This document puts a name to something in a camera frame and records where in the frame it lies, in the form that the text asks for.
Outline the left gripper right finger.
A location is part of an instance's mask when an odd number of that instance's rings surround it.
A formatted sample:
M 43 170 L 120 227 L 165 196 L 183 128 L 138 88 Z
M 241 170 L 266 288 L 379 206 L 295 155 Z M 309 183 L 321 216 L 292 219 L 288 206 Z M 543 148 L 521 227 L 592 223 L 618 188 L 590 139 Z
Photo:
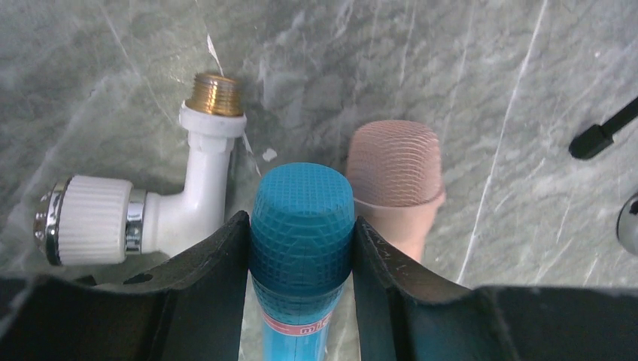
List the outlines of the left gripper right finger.
M 635 360 L 631 288 L 483 286 L 449 281 L 354 227 L 353 280 L 364 360 Z

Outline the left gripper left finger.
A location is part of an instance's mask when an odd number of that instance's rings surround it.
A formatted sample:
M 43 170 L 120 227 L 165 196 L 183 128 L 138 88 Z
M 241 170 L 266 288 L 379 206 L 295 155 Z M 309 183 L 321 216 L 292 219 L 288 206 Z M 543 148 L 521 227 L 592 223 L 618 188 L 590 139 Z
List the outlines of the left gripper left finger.
M 2 275 L 3 360 L 236 360 L 250 221 L 237 212 L 188 250 L 120 284 Z

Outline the blue microphone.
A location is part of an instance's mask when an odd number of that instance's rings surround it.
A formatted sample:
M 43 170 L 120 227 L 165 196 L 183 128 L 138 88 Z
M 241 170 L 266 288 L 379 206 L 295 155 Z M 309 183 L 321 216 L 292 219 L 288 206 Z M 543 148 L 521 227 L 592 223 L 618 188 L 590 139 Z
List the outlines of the blue microphone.
M 263 317 L 264 360 L 323 360 L 351 273 L 349 182 L 310 162 L 263 176 L 251 212 L 249 270 Z

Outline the pink microphone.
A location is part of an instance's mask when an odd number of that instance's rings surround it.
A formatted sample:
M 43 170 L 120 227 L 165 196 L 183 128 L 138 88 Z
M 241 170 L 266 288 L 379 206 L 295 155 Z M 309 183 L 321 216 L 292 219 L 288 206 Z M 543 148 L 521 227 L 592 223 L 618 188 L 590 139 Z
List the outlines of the pink microphone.
M 420 262 L 445 201 L 436 133 L 408 120 L 367 123 L 351 138 L 346 177 L 357 215 L 385 241 Z

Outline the black tripod mic stand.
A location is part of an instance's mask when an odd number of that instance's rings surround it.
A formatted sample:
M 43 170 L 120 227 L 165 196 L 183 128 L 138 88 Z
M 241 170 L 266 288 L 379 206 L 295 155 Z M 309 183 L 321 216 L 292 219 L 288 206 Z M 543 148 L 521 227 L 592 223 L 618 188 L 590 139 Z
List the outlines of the black tripod mic stand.
M 625 105 L 605 123 L 593 124 L 570 143 L 568 151 L 575 159 L 589 160 L 614 143 L 613 136 L 637 118 L 637 98 Z

